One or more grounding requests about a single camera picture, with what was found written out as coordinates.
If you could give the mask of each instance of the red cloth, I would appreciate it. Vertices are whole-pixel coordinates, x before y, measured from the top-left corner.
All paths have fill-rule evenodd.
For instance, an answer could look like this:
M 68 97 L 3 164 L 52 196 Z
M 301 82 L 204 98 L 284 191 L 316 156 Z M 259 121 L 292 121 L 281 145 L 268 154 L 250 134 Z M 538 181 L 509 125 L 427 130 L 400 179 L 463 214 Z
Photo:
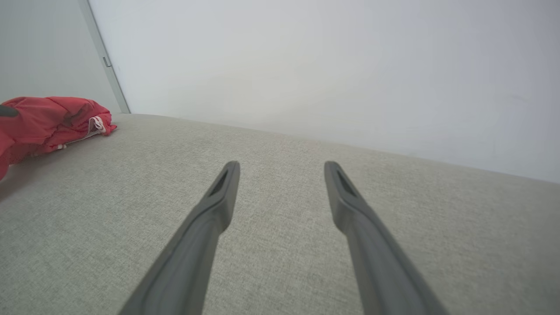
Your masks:
M 111 125 L 109 110 L 92 100 L 23 97 L 2 105 L 16 108 L 19 115 L 0 117 L 0 179 L 10 164 L 19 163 L 25 156 L 62 149 L 65 143 L 84 138 L 91 131 L 92 117 L 102 121 L 104 136 L 116 128 Z

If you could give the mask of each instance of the white drawstring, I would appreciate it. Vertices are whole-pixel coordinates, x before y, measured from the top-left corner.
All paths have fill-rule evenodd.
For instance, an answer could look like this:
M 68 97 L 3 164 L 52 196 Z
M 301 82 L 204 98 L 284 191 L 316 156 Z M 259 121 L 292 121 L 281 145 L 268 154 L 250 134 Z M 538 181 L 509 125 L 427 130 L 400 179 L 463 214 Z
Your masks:
M 101 118 L 99 118 L 99 116 L 94 116 L 91 117 L 90 119 L 94 120 L 95 123 L 95 127 L 101 131 L 101 133 L 105 133 L 107 130 L 105 129 L 105 125 L 103 125 L 103 121 L 101 120 Z
M 91 136 L 97 135 L 98 133 L 105 133 L 106 131 L 107 131 L 107 129 L 105 129 L 105 124 L 103 124 L 103 120 L 101 120 L 101 118 L 99 118 L 99 116 L 93 116 L 93 117 L 90 118 L 90 121 L 89 121 L 89 130 L 88 130 L 87 135 L 84 138 L 74 140 L 74 141 L 70 141 L 70 142 L 66 142 L 66 144 L 69 145 L 70 143 L 77 142 L 77 141 L 80 141 L 80 140 L 84 140 L 84 139 L 87 139 Z

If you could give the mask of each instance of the sofa cushion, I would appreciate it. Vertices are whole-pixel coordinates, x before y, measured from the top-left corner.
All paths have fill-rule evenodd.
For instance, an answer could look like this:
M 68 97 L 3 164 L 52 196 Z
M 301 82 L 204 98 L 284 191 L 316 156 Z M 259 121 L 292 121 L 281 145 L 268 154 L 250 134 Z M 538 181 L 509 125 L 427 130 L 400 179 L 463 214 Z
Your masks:
M 323 163 L 335 160 L 452 314 L 558 314 L 560 185 L 175 118 L 0 182 L 0 313 L 117 314 L 223 165 L 241 164 L 205 314 L 361 314 Z

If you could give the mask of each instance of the gray fabric sofa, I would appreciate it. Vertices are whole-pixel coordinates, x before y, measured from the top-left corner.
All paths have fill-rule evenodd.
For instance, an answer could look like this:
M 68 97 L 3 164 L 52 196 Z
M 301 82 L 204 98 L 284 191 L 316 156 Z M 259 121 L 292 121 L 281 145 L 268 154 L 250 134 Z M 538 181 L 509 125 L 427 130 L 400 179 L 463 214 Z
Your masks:
M 0 313 L 117 314 L 229 160 L 241 163 L 205 314 L 361 314 L 323 163 L 335 160 L 451 314 L 560 313 L 560 185 L 150 115 L 12 166 Z

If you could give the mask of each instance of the white wall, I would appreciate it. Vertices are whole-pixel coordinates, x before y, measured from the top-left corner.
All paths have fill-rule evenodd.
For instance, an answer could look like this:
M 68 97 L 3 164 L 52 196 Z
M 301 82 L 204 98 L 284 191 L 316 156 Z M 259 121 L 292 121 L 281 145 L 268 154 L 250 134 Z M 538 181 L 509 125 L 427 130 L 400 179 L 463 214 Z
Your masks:
M 133 113 L 560 182 L 557 0 L 90 0 Z
M 0 102 L 93 99 L 120 113 L 77 0 L 0 1 Z

